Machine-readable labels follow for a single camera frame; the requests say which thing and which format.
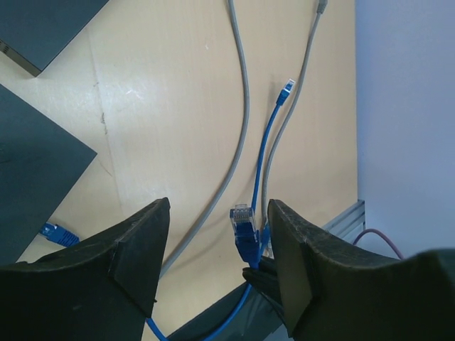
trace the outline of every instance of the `gray wall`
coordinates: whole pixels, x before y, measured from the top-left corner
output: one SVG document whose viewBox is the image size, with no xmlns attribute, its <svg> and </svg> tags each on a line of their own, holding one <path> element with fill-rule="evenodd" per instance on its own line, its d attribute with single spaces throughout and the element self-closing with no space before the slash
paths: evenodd
<svg viewBox="0 0 455 341">
<path fill-rule="evenodd" d="M 455 247 L 455 1 L 358 0 L 359 197 L 405 256 Z M 362 247 L 391 254 L 376 236 Z"/>
</svg>

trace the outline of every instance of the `purple cable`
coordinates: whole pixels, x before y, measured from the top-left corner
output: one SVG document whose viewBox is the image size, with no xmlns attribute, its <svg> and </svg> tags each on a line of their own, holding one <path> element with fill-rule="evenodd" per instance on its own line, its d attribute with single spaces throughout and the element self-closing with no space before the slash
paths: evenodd
<svg viewBox="0 0 455 341">
<path fill-rule="evenodd" d="M 384 239 L 384 241 L 389 244 L 389 247 L 392 248 L 392 250 L 397 254 L 398 258 L 399 259 L 404 259 L 403 257 L 403 254 L 400 252 L 400 250 L 397 248 L 397 246 L 395 244 L 393 244 L 393 242 L 389 239 L 389 237 L 387 237 L 385 234 L 383 234 L 381 231 L 379 231 L 378 229 L 365 229 L 363 230 L 358 236 L 357 238 L 355 238 L 354 242 L 353 242 L 353 245 L 356 245 L 358 243 L 358 241 L 360 240 L 360 238 L 362 238 L 363 236 L 365 236 L 367 233 L 375 233 L 377 234 L 379 237 L 381 237 L 382 239 Z"/>
</svg>

